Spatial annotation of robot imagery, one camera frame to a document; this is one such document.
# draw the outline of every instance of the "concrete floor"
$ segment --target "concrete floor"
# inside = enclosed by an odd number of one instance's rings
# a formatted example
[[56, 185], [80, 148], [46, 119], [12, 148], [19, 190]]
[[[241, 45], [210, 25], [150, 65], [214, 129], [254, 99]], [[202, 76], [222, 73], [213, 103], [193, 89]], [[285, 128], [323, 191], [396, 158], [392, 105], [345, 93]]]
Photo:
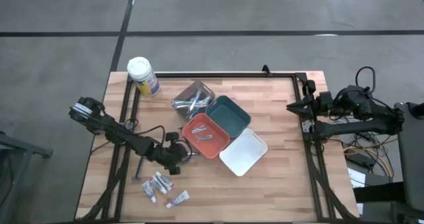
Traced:
[[[119, 31], [127, 0], [0, 0], [0, 32]], [[129, 30], [424, 29], [422, 0], [134, 0]], [[116, 37], [0, 37], [0, 130], [53, 148], [34, 157], [12, 223], [73, 218], [93, 136], [68, 117], [80, 96], [102, 99]], [[146, 56], [156, 71], [323, 70], [332, 92], [362, 66], [375, 96], [424, 102], [423, 36], [126, 38], [118, 71]], [[364, 74], [361, 84], [370, 85]], [[388, 146], [401, 180], [396, 143]]]

